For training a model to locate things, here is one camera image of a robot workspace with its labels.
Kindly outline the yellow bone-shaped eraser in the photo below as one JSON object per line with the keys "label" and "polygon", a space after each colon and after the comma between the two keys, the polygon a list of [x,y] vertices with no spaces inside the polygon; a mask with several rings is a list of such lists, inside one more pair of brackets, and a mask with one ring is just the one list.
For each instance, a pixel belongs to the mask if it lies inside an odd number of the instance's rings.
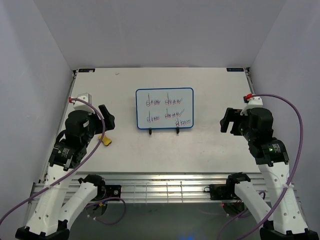
{"label": "yellow bone-shaped eraser", "polygon": [[112,140],[110,138],[108,138],[105,134],[100,134],[98,136],[98,139],[101,140],[101,142],[105,145],[105,146],[109,146],[112,143]]}

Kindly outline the blue framed whiteboard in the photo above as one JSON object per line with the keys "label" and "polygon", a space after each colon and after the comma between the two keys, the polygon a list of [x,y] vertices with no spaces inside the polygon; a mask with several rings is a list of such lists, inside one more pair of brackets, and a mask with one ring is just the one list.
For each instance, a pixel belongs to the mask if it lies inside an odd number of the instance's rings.
{"label": "blue framed whiteboard", "polygon": [[191,129],[194,90],[191,87],[140,88],[135,92],[136,125],[140,130]]}

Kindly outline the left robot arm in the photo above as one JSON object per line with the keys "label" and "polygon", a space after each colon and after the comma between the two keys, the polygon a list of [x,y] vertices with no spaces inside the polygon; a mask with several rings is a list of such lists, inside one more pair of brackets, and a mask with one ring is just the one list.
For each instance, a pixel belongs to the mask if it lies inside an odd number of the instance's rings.
{"label": "left robot arm", "polygon": [[26,225],[17,229],[15,238],[19,240],[67,240],[76,218],[92,200],[106,197],[103,178],[89,174],[78,181],[77,192],[64,203],[69,185],[83,158],[87,147],[95,135],[103,130],[115,128],[115,117],[105,105],[99,105],[100,114],[77,109],[70,112],[63,130],[52,149],[44,193],[40,194],[37,206]]}

